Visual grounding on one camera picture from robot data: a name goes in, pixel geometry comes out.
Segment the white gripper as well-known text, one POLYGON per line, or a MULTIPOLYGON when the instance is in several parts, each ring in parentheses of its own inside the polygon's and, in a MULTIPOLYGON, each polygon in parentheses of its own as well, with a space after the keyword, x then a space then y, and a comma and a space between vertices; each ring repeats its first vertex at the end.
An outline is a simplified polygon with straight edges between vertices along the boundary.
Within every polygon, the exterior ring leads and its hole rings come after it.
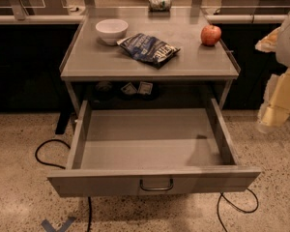
POLYGON ((270 34, 259 40, 255 49, 275 52, 278 63, 288 67, 282 75, 272 74, 257 116, 257 129, 262 133, 281 127, 290 117, 290 14, 270 34))

